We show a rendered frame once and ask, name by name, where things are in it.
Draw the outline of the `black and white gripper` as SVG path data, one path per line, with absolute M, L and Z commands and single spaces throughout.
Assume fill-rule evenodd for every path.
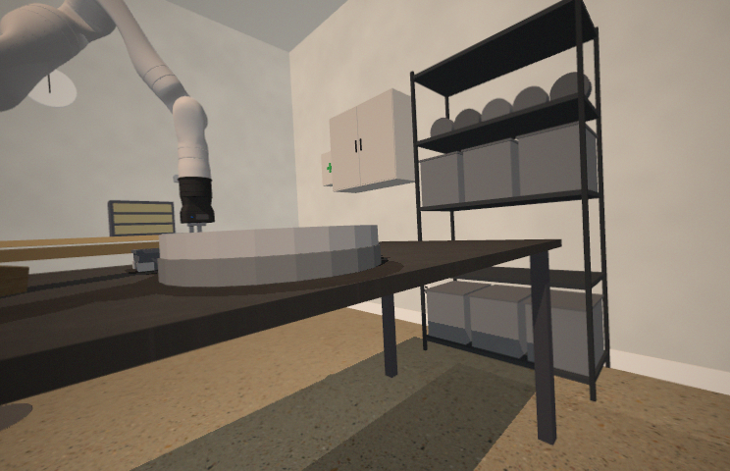
M 215 222 L 212 202 L 211 170 L 209 161 L 202 158 L 185 157 L 179 159 L 179 176 L 174 175 L 174 183 L 179 183 L 182 209 L 181 223 L 187 224 L 189 232 L 202 233 L 202 226 Z

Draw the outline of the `grey two-compartment bin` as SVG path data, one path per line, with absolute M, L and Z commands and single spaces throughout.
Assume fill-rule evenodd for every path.
M 133 253 L 132 268 L 137 272 L 158 270 L 159 248 L 133 249 L 131 253 Z

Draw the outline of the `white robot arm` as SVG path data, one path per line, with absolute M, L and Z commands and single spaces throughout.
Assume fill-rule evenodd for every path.
M 65 0 L 58 9 L 33 3 L 6 14 L 0 22 L 0 112 L 15 108 L 43 78 L 116 27 L 135 70 L 173 114 L 179 159 L 209 161 L 203 107 L 157 54 L 124 0 Z

